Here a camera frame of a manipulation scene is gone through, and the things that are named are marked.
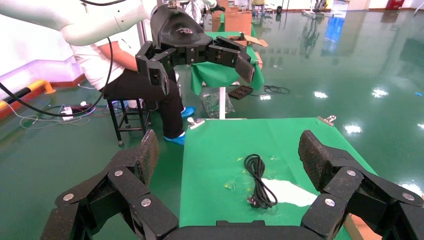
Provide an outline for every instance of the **black pants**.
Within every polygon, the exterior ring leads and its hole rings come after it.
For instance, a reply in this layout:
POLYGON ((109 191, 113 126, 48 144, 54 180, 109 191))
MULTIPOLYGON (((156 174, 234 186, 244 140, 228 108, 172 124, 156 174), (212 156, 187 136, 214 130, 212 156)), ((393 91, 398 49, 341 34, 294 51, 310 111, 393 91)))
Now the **black pants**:
POLYGON ((143 99, 159 102, 163 135, 174 139, 184 132, 181 118, 184 106, 177 86, 175 71, 168 72, 168 77, 170 80, 169 93, 165 95, 161 87, 151 86, 146 77, 139 75, 136 71, 125 69, 117 79, 107 85, 104 95, 116 99, 143 99))

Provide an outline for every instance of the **human arm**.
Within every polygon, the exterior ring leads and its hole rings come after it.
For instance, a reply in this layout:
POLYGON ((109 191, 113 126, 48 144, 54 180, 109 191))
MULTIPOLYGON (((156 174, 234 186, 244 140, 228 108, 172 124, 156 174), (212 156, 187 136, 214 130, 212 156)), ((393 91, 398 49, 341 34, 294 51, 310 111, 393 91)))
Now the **human arm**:
MULTIPOLYGON (((111 48, 109 44, 97 46, 100 52, 109 60, 111 59, 111 48)), ((122 67, 137 72, 136 58, 122 50, 117 41, 112 42, 113 61, 122 67)))

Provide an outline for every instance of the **green epoxy floor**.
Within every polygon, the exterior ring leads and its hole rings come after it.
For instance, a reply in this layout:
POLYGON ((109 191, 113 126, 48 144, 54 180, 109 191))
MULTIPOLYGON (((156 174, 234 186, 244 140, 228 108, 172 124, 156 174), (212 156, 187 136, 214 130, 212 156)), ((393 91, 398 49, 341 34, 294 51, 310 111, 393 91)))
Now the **green epoxy floor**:
MULTIPOLYGON (((258 20, 255 26, 269 47, 255 48, 263 60, 266 84, 289 88, 291 94, 233 100, 236 112, 228 117, 336 115, 335 127, 380 176, 422 190, 424 96, 415 93, 424 93, 424 14, 413 18, 409 11, 348 12, 342 26, 325 18, 316 22, 315 32, 310 31, 315 22, 300 13, 283 14, 280 22, 272 18, 258 20), (342 29, 339 36, 331 34, 334 28, 342 29), (323 94, 327 98, 315 96, 323 94), (348 133, 359 128, 361 132, 348 133)), ((199 98, 190 92, 187 68, 177 70, 184 103, 197 107, 195 117, 206 117, 199 98)), ((78 104, 98 96, 82 88, 58 89, 31 104, 78 104)), ((161 154, 150 188, 178 216, 183 147, 162 140, 157 113, 153 124, 161 154)), ((0 122, 0 133, 0 239, 5 240, 38 239, 55 198, 101 171, 120 149, 109 117, 93 117, 82 126, 25 130, 10 116, 0 122)), ((142 138, 136 132, 122 136, 125 148, 142 138)), ((95 239, 135 237, 115 216, 95 239)))

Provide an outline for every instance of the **white t-shirt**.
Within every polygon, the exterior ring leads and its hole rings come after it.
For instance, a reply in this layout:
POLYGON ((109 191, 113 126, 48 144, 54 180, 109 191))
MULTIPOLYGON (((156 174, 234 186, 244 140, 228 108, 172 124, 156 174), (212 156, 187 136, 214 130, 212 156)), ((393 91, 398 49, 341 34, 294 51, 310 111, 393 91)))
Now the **white t-shirt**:
MULTIPOLYGON (((111 42, 118 42, 119 47, 125 52, 133 56, 137 54, 138 50, 131 48, 125 40, 121 38, 119 33, 112 35, 109 38, 111 42)), ((111 61, 100 52, 98 47, 108 44, 109 41, 105 38, 87 46, 70 46, 76 62, 84 71, 85 77, 97 90, 102 89, 106 85, 109 68, 111 67, 111 61)), ((125 68, 123 66, 114 62, 112 64, 109 83, 117 79, 124 70, 125 68)))

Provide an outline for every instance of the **black stool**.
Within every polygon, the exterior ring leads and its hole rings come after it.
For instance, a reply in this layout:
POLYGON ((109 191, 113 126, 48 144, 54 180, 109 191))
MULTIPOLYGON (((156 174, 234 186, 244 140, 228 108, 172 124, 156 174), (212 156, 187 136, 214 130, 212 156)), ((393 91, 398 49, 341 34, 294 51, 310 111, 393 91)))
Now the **black stool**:
POLYGON ((143 131, 143 134, 146 134, 147 131, 147 125, 149 125, 149 123, 151 123, 150 120, 150 111, 149 109, 146 107, 146 119, 147 121, 145 122, 144 117, 143 117, 143 109, 142 109, 142 105, 140 104, 140 100, 139 99, 112 99, 110 97, 105 96, 104 99, 107 100, 107 106, 109 107, 109 111, 110 111, 110 116, 112 117, 112 122, 113 122, 113 127, 115 128, 115 132, 116 132, 116 137, 118 138, 118 145, 120 147, 124 146, 124 143, 122 142, 122 138, 121 138, 121 132, 133 132, 133 131, 143 131), (135 112, 127 112, 127 110, 125 109, 125 104, 124 101, 131 101, 131 100, 135 100, 137 102, 137 111, 135 112), (113 101, 118 101, 120 102, 120 105, 122 107, 122 116, 119 119, 119 122, 117 121, 117 117, 115 115, 115 109, 114 109, 114 105, 113 105, 113 101), (138 115, 140 117, 140 123, 141 123, 141 127, 132 127, 130 126, 130 123, 128 122, 128 116, 130 115, 138 115))

